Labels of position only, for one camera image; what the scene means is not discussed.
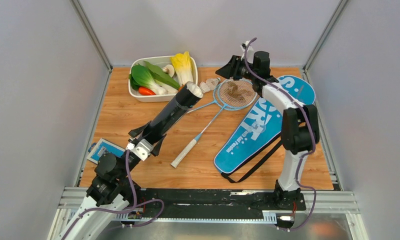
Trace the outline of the black shuttlecock tube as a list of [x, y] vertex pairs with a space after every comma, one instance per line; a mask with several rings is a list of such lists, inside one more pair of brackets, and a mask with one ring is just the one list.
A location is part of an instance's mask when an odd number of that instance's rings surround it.
[[190, 93], [185, 84], [151, 123], [163, 127], [167, 133], [201, 99]]

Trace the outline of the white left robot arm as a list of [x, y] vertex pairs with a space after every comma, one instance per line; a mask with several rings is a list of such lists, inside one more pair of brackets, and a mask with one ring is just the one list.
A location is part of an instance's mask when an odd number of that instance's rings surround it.
[[148, 157], [159, 155], [169, 129], [168, 125], [148, 122], [129, 132], [122, 155], [103, 154], [80, 207], [56, 239], [95, 240], [116, 215], [132, 212], [141, 201], [141, 193], [131, 170]]

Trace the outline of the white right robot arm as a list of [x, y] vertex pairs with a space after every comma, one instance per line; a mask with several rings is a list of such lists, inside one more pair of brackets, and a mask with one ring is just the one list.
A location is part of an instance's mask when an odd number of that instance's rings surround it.
[[214, 165], [226, 180], [268, 146], [271, 150], [245, 174], [248, 178], [280, 147], [285, 149], [282, 172], [274, 191], [264, 203], [279, 209], [299, 206], [302, 198], [300, 183], [309, 154], [320, 140], [315, 92], [304, 80], [275, 78], [271, 74], [270, 55], [257, 51], [253, 61], [233, 55], [216, 74], [238, 84], [250, 80], [258, 100], [252, 105], [239, 126], [214, 158]]

